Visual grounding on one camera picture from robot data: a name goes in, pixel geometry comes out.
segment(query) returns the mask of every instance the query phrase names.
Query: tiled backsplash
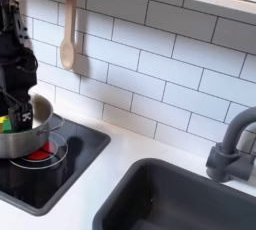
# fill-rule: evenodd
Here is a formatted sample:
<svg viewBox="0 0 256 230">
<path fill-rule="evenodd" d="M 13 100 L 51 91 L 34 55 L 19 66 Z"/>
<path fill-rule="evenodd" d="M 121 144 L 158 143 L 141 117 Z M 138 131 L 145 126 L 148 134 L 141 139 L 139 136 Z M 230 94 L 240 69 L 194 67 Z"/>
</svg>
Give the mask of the tiled backsplash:
<svg viewBox="0 0 256 230">
<path fill-rule="evenodd" d="M 65 71 L 64 1 L 20 0 L 40 61 L 34 90 L 51 101 L 204 157 L 256 105 L 256 16 L 190 0 L 78 0 Z"/>
</svg>

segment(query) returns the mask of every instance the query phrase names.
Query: burner ring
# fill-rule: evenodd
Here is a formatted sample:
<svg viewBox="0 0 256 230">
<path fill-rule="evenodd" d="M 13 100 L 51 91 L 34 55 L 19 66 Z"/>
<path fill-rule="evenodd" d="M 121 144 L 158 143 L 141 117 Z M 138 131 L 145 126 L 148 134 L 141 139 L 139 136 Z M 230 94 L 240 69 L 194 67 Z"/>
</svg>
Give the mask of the burner ring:
<svg viewBox="0 0 256 230">
<path fill-rule="evenodd" d="M 18 158 L 14 160 L 9 160 L 13 165 L 23 168 L 23 169 L 28 169 L 28 170 L 40 170 L 40 169 L 46 169 L 53 167 L 60 162 L 62 162 L 68 153 L 68 145 L 65 139 L 60 136 L 57 133 L 50 133 L 52 137 L 50 137 L 50 140 L 54 140 L 54 144 L 57 145 L 56 153 L 49 158 L 46 158 L 44 160 L 29 160 L 26 158 Z"/>
</svg>

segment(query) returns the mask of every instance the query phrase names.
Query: stainless steel pot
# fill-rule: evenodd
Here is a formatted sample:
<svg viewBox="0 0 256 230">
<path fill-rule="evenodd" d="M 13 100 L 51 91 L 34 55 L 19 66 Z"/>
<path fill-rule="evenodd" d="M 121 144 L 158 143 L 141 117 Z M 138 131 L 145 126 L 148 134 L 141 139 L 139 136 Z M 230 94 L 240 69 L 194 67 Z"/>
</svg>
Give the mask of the stainless steel pot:
<svg viewBox="0 0 256 230">
<path fill-rule="evenodd" d="M 65 120 L 60 118 L 60 124 L 49 128 L 49 120 L 53 115 L 51 103 L 40 95 L 32 95 L 34 119 L 33 129 L 10 134 L 0 134 L 0 158 L 14 159 L 29 155 L 40 149 L 49 138 L 49 133 L 63 126 Z"/>
</svg>

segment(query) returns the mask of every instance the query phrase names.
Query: white countertop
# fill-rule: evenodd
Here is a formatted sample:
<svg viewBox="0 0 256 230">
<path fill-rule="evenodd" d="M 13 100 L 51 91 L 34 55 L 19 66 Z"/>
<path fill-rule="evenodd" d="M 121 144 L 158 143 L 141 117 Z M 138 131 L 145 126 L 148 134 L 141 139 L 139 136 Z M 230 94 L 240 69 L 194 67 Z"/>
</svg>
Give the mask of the white countertop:
<svg viewBox="0 0 256 230">
<path fill-rule="evenodd" d="M 63 117 L 111 137 L 111 143 L 82 174 L 54 208 L 35 217 L 0 201 L 0 228 L 4 230 L 91 230 L 95 213 L 129 167 L 143 158 L 158 158 L 206 176 L 206 159 L 147 137 L 104 123 L 80 113 L 55 108 Z M 256 196 L 256 178 L 248 183 L 230 181 L 227 185 Z"/>
</svg>

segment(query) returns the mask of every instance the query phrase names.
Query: gray faucet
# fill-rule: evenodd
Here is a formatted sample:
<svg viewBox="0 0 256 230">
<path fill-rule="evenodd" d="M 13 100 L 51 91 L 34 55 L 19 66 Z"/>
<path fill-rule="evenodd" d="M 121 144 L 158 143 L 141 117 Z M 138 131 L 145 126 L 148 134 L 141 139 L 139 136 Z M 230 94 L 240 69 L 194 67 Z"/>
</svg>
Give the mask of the gray faucet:
<svg viewBox="0 0 256 230">
<path fill-rule="evenodd" d="M 245 128 L 256 122 L 256 107 L 238 114 L 230 123 L 222 143 L 212 147 L 206 166 L 208 176 L 216 182 L 227 182 L 232 177 L 248 181 L 254 155 L 245 156 L 236 147 Z"/>
</svg>

